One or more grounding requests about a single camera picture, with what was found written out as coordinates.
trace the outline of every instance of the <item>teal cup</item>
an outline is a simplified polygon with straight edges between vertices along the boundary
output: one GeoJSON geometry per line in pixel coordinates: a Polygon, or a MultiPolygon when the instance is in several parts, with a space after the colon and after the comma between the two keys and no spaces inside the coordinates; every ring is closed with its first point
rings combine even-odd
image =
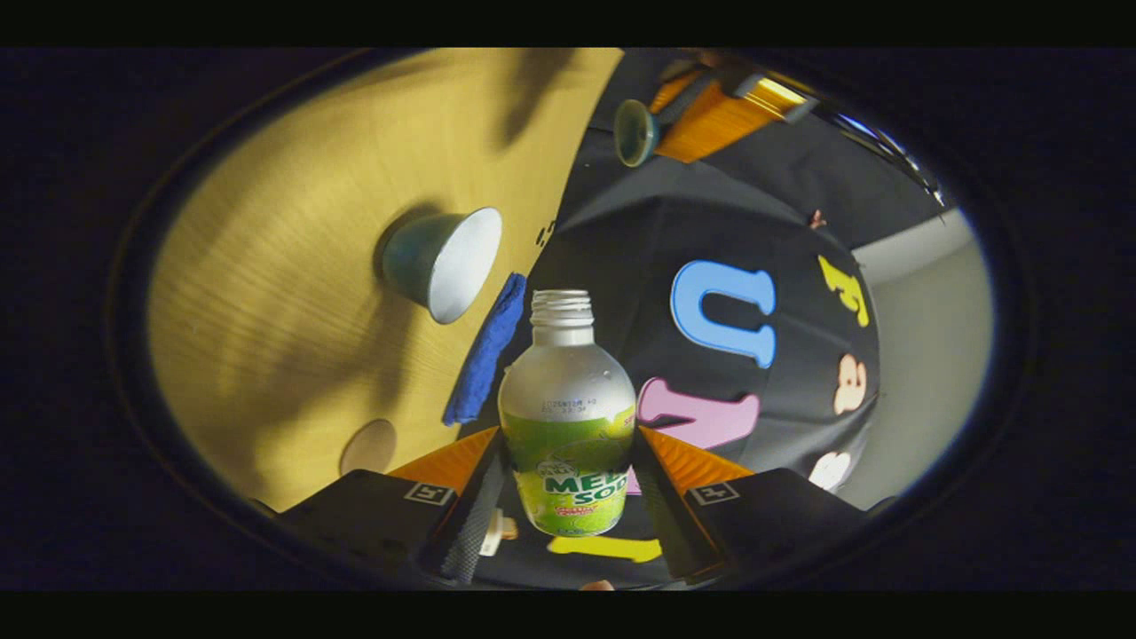
{"type": "Polygon", "coordinates": [[[408,222],[383,249],[383,279],[429,310],[438,324],[461,317],[477,299],[501,244],[501,214],[436,214],[408,222]]]}
{"type": "Polygon", "coordinates": [[[642,165],[659,146],[659,122],[638,100],[619,105],[615,128],[616,155],[626,166],[642,165]]]}

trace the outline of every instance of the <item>blue cloth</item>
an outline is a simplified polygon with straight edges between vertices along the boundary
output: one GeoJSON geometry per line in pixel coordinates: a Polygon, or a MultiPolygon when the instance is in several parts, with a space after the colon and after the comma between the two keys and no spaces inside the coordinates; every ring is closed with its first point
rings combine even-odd
{"type": "Polygon", "coordinates": [[[488,317],[482,324],[482,330],[474,340],[474,346],[466,356],[466,364],[458,375],[453,387],[450,404],[442,415],[442,423],[452,426],[454,423],[473,422],[482,410],[482,405],[488,398],[496,373],[498,358],[509,346],[512,334],[517,331],[521,312],[525,309],[525,276],[519,273],[509,275],[488,317]]]}

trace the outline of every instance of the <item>yellow letter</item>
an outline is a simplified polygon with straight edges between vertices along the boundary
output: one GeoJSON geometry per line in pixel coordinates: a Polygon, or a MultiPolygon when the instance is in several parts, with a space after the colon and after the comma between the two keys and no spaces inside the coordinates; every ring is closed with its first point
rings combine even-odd
{"type": "Polygon", "coordinates": [[[825,274],[825,283],[828,284],[828,290],[835,291],[838,289],[841,302],[843,302],[849,310],[855,313],[857,322],[861,326],[867,326],[868,305],[863,301],[863,292],[860,291],[860,282],[855,277],[845,275],[843,272],[829,264],[822,255],[817,256],[817,262],[820,263],[820,271],[825,274]]]}
{"type": "Polygon", "coordinates": [[[659,546],[658,539],[638,541],[615,537],[554,537],[549,543],[549,550],[558,555],[580,553],[599,557],[630,559],[636,564],[650,562],[662,555],[662,547],[659,546]]]}

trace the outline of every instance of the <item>pink letter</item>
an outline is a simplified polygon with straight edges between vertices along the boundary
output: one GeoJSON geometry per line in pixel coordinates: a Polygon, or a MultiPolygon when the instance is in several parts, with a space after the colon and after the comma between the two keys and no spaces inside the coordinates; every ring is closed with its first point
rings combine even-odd
{"type": "MultiPolygon", "coordinates": [[[[667,381],[662,377],[651,377],[640,391],[638,420],[651,423],[663,415],[690,420],[658,431],[705,449],[736,441],[753,432],[759,407],[758,396],[753,393],[738,401],[715,401],[675,392],[667,388],[667,381]]],[[[642,492],[635,471],[632,470],[627,474],[627,493],[642,492]]]]}

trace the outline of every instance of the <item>blue letter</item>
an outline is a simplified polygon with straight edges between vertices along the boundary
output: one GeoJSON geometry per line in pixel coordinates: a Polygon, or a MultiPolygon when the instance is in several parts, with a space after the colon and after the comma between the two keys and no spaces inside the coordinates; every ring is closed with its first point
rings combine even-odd
{"type": "Polygon", "coordinates": [[[711,322],[702,314],[702,298],[707,293],[754,304],[769,315],[777,301],[772,277],[765,271],[750,273],[700,259],[682,267],[670,289],[670,313],[686,339],[716,350],[749,355],[758,366],[768,368],[777,347],[772,326],[767,324],[757,331],[746,331],[711,322]]]}

